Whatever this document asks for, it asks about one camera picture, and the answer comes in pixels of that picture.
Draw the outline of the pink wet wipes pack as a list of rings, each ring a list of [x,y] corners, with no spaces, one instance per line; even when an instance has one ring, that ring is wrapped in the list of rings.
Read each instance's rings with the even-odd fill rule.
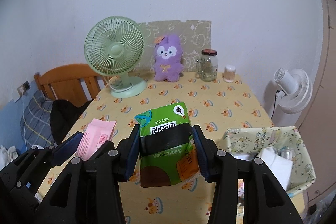
[[[87,161],[106,141],[112,139],[116,121],[93,119],[79,143],[75,156]]]

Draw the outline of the white cloth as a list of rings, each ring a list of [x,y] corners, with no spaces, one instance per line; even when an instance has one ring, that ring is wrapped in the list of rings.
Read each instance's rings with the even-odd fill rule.
[[[257,157],[261,158],[278,179],[284,190],[288,189],[293,162],[279,156],[273,147],[263,148]]]

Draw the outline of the clear plastic tube pack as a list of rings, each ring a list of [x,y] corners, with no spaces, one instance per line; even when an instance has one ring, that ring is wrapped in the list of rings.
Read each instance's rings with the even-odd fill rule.
[[[283,147],[280,149],[279,155],[284,159],[295,161],[295,151],[289,147]]]

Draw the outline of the green tissue pack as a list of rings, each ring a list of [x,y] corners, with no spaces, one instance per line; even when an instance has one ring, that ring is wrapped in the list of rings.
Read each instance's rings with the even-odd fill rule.
[[[193,128],[184,102],[148,110],[135,120],[140,125],[142,188],[173,186],[199,173]]]

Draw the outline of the black garment on chair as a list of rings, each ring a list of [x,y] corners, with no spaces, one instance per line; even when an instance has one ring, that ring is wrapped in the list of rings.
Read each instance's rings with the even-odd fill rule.
[[[52,103],[50,114],[50,126],[52,137],[59,145],[69,133],[72,126],[80,118],[92,100],[87,101],[80,107],[76,107],[67,100],[55,100]]]

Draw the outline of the blue plaid bedding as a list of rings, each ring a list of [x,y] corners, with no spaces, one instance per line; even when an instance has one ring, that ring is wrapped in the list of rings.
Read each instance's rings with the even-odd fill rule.
[[[32,146],[48,147],[57,144],[51,132],[50,114],[53,101],[42,91],[34,93],[21,118],[21,135],[26,148]]]

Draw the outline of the yellow patterned storage box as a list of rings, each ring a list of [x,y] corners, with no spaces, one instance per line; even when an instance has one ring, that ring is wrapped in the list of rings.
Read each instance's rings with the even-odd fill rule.
[[[289,197],[307,190],[316,180],[309,153],[296,127],[231,128],[218,145],[236,159],[247,161],[256,158],[266,147],[273,147],[278,155],[283,147],[294,149],[295,161],[286,190]]]

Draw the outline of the beige door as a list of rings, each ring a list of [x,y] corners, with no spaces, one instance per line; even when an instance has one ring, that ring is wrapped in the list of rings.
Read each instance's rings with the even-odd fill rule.
[[[321,58],[312,101],[297,122],[317,176],[316,182],[306,191],[310,206],[335,190],[335,0],[321,1]]]

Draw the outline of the purple plush bunny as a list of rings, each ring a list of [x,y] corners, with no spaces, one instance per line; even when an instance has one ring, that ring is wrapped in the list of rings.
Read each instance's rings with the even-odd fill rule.
[[[183,49],[178,35],[156,38],[154,47],[154,80],[177,82],[183,71]]]

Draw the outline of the green desk fan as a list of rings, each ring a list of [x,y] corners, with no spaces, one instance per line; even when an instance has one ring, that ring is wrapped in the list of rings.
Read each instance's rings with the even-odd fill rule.
[[[90,68],[103,77],[112,96],[129,98],[147,88],[147,83],[129,72],[141,61],[145,40],[139,25],[123,16],[98,22],[86,36],[84,56]]]

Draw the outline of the yellow cake print tablecloth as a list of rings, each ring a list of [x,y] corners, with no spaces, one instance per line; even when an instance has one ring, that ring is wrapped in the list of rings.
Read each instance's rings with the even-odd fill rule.
[[[152,132],[174,123],[190,122],[201,127],[205,137],[237,155],[254,156],[265,147],[288,148],[293,153],[289,195],[295,196],[308,186],[311,169],[305,144],[296,128],[277,128],[250,91],[236,77],[225,83],[221,77],[205,83],[193,73],[185,73],[178,82],[157,82],[145,75],[147,88],[140,95],[117,99],[102,90],[82,110],[66,130],[68,136],[84,132],[94,119],[116,121],[112,140],[118,144],[127,138],[137,123],[137,115],[152,113]],[[120,184],[126,223],[206,223],[210,216],[215,186],[195,176],[173,186],[143,188],[140,169]]]

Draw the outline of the white standing fan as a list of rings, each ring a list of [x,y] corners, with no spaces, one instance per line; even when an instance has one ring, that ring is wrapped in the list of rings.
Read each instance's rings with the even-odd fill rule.
[[[293,115],[302,112],[313,95],[313,84],[303,69],[287,70],[279,68],[274,73],[273,81],[277,85],[271,120],[277,110]]]

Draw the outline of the glass jar with lid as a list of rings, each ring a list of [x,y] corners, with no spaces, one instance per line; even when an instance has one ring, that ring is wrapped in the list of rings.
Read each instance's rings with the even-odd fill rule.
[[[203,49],[201,51],[201,79],[205,82],[214,81],[218,73],[217,51]]]

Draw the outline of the cotton swab container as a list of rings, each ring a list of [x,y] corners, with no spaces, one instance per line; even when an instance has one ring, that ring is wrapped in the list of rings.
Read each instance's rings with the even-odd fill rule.
[[[227,83],[232,83],[235,80],[236,68],[233,65],[226,65],[224,68],[223,79]]]

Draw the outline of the wall power socket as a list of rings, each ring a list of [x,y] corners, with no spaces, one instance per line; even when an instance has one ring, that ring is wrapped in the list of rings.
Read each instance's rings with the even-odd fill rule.
[[[17,88],[19,96],[22,96],[25,94],[26,91],[30,89],[30,84],[28,81],[24,82],[21,86]]]

